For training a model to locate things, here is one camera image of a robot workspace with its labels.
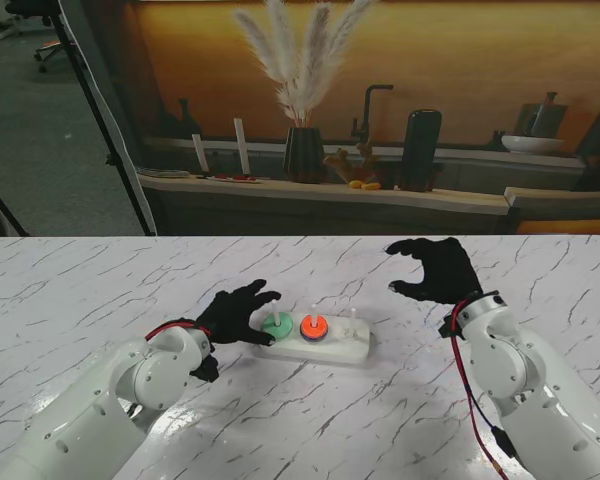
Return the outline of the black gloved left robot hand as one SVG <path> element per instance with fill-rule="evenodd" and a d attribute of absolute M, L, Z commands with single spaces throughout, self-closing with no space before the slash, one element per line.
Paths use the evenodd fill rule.
<path fill-rule="evenodd" d="M 212 344 L 245 342 L 270 346 L 273 335 L 253 329 L 251 315 L 272 301 L 281 299 L 277 291 L 264 291 L 266 281 L 257 279 L 232 292 L 218 292 L 210 305 L 195 320 L 195 327 L 205 333 Z"/>

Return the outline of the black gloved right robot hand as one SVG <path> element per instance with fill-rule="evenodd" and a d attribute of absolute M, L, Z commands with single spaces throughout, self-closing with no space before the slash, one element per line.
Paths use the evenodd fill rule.
<path fill-rule="evenodd" d="M 423 280 L 407 283 L 394 280 L 389 289 L 416 301 L 438 304 L 458 304 L 483 289 L 471 264 L 470 257 L 455 238 L 432 241 L 426 238 L 406 239 L 392 243 L 388 255 L 410 256 L 421 262 Z"/>

